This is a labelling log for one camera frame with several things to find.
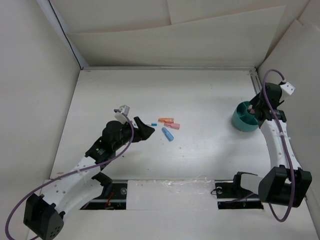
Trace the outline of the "pink rubber eraser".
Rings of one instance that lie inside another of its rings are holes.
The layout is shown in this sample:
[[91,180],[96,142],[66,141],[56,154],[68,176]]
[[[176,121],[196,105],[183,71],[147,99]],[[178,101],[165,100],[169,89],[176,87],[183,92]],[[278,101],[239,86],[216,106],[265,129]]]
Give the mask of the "pink rubber eraser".
[[251,115],[254,115],[255,114],[255,110],[253,108],[252,105],[249,105],[248,108],[247,108],[247,112]]

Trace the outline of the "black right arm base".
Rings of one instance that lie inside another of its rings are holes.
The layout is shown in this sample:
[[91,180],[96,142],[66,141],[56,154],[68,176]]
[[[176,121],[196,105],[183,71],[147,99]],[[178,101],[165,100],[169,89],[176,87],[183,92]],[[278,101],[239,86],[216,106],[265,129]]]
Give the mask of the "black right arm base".
[[237,186],[233,180],[218,180],[214,184],[211,194],[216,196],[219,210],[264,209],[256,194]]

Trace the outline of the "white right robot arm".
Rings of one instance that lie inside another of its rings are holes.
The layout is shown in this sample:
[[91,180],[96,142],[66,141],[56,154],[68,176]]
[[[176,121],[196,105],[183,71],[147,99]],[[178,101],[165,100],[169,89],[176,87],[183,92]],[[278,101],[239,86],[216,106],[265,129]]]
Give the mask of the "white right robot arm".
[[294,89],[290,83],[267,82],[253,99],[240,103],[234,111],[232,125],[242,132],[260,129],[270,159],[270,171],[264,177],[246,172],[234,176],[231,191],[235,196],[251,192],[263,203],[293,208],[301,205],[312,175],[298,163],[287,133],[286,115],[277,109]]

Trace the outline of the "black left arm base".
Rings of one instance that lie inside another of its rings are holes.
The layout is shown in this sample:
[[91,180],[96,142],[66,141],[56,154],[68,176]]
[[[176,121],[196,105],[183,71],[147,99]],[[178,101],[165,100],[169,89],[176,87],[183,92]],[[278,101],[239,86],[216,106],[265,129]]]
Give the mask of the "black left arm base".
[[126,210],[127,180],[114,180],[112,186],[104,187],[102,194],[86,203],[81,210]]

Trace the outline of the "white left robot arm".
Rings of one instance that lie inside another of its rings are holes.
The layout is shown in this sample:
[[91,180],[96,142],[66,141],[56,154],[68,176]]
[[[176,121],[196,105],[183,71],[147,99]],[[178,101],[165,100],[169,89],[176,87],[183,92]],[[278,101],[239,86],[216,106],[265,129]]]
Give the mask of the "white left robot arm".
[[134,117],[109,121],[102,135],[85,153],[81,161],[54,181],[41,195],[32,193],[26,200],[23,223],[42,240],[53,240],[61,232],[66,219],[94,198],[111,194],[112,179],[102,170],[116,158],[123,146],[147,140],[155,129]]

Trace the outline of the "orange highlighter marker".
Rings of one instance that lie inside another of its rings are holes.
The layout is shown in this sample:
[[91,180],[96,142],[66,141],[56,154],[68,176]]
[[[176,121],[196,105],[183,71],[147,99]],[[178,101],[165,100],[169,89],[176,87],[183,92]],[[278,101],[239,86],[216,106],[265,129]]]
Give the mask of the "orange highlighter marker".
[[168,118],[168,117],[163,117],[163,118],[159,118],[158,119],[159,123],[169,123],[172,124],[175,122],[175,120],[173,118]]

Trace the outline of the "blue highlighter marker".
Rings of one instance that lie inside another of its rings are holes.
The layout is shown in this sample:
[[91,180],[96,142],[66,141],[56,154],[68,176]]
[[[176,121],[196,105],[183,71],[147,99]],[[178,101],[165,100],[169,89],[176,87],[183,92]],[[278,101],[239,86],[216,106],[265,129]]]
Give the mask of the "blue highlighter marker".
[[161,130],[169,142],[172,142],[174,140],[174,136],[169,132],[169,130],[166,127],[163,127]]

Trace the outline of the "pink highlighter marker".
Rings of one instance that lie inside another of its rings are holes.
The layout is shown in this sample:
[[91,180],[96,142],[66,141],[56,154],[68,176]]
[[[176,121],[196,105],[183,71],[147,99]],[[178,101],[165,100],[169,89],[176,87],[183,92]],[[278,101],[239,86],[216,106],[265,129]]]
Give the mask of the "pink highlighter marker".
[[179,123],[173,123],[173,122],[165,122],[164,126],[170,129],[179,130],[180,124]]

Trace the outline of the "teal round divided container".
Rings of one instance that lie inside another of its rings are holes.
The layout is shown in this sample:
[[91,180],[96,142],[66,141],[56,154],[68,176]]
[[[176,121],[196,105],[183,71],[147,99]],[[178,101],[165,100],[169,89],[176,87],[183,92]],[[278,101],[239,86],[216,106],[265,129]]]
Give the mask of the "teal round divided container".
[[253,132],[258,127],[258,121],[255,116],[248,112],[248,107],[250,106],[249,101],[241,102],[234,110],[231,123],[239,131],[242,132]]

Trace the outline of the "aluminium side rail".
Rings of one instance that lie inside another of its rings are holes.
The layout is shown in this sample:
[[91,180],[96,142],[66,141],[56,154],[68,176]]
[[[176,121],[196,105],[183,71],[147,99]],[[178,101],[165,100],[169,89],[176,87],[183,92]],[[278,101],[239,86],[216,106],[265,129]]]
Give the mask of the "aluminium side rail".
[[[275,72],[281,77],[279,84],[267,82],[270,72]],[[282,86],[286,83],[283,74],[276,69],[269,69],[263,77],[260,92],[249,101],[248,113],[253,115],[258,122],[269,153],[270,167],[289,168],[290,154],[286,144],[287,118],[282,110],[278,110],[284,101]]]

